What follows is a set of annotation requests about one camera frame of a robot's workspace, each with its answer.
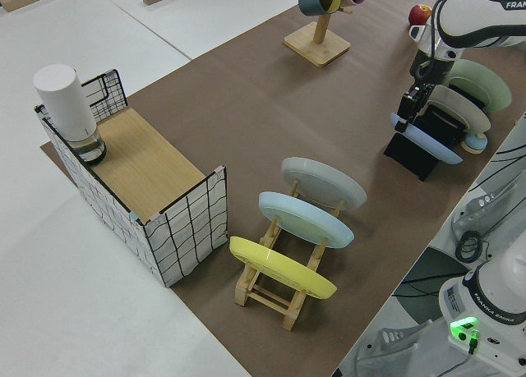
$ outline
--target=green indicator light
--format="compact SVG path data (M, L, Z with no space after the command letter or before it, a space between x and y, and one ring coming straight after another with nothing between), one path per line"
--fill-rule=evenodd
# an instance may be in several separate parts
M455 338L465 340L466 335L464 330L470 329L476 324L478 324L478 320L475 317L466 317L462 318L461 320L453 321L450 323L451 334L453 334L453 337Z

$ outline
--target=grid pattern box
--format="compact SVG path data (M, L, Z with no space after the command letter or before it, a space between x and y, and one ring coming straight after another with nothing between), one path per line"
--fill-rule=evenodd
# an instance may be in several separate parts
M127 107L116 70L88 80L82 88L97 122ZM225 167L215 169L143 223L58 134L45 106L35 111L86 202L165 287L187 276L227 241Z

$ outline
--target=white table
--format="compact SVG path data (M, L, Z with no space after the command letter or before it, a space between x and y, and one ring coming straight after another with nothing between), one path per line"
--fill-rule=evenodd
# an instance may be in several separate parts
M0 30L1 374L246 376L39 148L41 67L117 68L131 94L188 59L109 0L2 9Z
M297 5L298 0L111 0L189 58Z

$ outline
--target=apple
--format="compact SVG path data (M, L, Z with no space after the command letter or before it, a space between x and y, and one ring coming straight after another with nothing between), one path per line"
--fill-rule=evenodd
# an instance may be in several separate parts
M425 25L431 16L431 8L428 5L414 5L409 12L410 25Z

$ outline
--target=blue plate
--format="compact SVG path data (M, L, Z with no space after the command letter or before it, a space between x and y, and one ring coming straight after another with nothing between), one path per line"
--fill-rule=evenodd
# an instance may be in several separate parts
M344 248L354 239L353 232L326 211L304 200L277 192L260 193L260 210L270 221L294 236L314 244L328 239L327 247Z
M391 113L391 123L396 125L400 117L397 114ZM418 147L423 148L436 159L448 163L449 165L456 165L463 160L456 153L445 147L442 143L430 137L426 132L415 127L413 124L408 124L407 129L400 135L411 140Z

